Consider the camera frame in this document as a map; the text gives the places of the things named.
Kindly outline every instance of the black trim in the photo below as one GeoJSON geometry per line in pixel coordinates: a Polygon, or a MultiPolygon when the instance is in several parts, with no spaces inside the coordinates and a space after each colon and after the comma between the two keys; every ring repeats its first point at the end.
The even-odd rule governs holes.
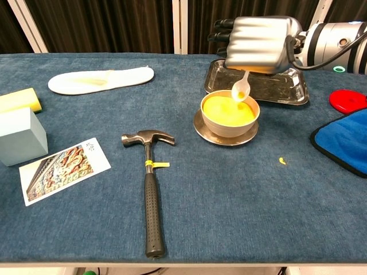
{"type": "Polygon", "coordinates": [[[363,54],[360,62],[360,67],[358,68],[359,74],[365,74],[366,70],[366,63],[367,63],[367,44],[365,44],[365,48],[363,49],[363,54]]]}
{"type": "Polygon", "coordinates": [[[367,178],[367,174],[361,172],[360,170],[354,168],[353,166],[349,165],[348,163],[344,162],[342,159],[338,158],[337,156],[333,155],[332,153],[330,153],[329,151],[326,151],[324,148],[322,148],[321,146],[319,146],[317,143],[316,143],[316,140],[315,140],[315,137],[316,137],[316,134],[320,131],[320,129],[322,129],[323,127],[326,127],[328,126],[330,123],[333,123],[335,121],[338,121],[340,119],[343,119],[347,116],[350,116],[356,112],[359,112],[361,110],[366,110],[367,108],[363,108],[363,109],[359,109],[359,110],[356,110],[352,113],[349,113],[345,116],[342,116],[342,117],[339,117],[338,119],[335,119],[335,120],[332,120],[328,123],[326,123],[325,125],[317,128],[315,131],[312,132],[312,134],[310,135],[310,140],[311,140],[311,144],[318,150],[320,151],[321,153],[323,153],[324,155],[326,155],[329,159],[335,161],[336,163],[338,163],[341,167],[347,169],[348,171],[356,174],[357,176],[360,176],[362,178],[367,178]]]}
{"type": "Polygon", "coordinates": [[[319,24],[316,27],[314,34],[312,35],[310,46],[309,46],[309,51],[307,52],[307,66],[315,65],[315,51],[316,51],[317,41],[319,40],[321,31],[323,27],[325,27],[325,25],[326,25],[325,23],[319,24]]]}
{"type": "MultiPolygon", "coordinates": [[[[361,24],[360,28],[358,29],[355,39],[357,39],[359,36],[361,36],[365,32],[366,26],[367,24],[365,22],[361,24]]],[[[358,47],[354,47],[350,50],[348,65],[347,65],[347,70],[346,70],[348,73],[353,73],[354,71],[353,68],[354,68],[354,62],[355,62],[356,55],[357,55],[357,50],[358,50],[358,47]]]]}

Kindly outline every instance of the yellow tag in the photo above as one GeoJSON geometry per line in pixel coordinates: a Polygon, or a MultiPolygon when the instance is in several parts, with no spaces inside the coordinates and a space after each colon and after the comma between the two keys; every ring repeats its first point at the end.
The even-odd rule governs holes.
{"type": "Polygon", "coordinates": [[[169,162],[155,162],[153,163],[153,168],[156,167],[170,167],[170,163],[169,162]]]}
{"type": "Polygon", "coordinates": [[[170,163],[169,162],[153,162],[151,160],[147,160],[145,162],[145,166],[148,166],[148,165],[152,165],[153,168],[156,168],[156,167],[170,167],[170,163]]]}

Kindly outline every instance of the hammer head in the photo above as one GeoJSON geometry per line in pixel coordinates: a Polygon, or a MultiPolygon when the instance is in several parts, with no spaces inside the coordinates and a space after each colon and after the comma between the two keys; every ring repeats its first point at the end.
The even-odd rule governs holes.
{"type": "Polygon", "coordinates": [[[164,133],[157,130],[143,130],[139,131],[134,135],[122,135],[121,137],[122,144],[125,147],[137,143],[143,145],[148,144],[151,145],[153,142],[157,140],[160,140],[162,142],[174,146],[174,137],[172,137],[168,133],[164,133]]]}

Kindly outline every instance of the red frisbee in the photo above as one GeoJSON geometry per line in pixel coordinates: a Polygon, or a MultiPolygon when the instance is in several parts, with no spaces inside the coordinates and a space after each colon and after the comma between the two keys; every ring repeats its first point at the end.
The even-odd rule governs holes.
{"type": "Polygon", "coordinates": [[[348,114],[367,108],[367,96],[352,90],[336,90],[329,97],[330,105],[341,113],[348,114]]]}

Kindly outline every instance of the postcard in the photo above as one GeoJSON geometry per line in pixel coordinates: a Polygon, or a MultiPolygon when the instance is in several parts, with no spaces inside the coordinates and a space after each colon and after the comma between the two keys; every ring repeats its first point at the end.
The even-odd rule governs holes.
{"type": "Polygon", "coordinates": [[[19,168],[26,206],[111,166],[96,138],[19,168]]]}

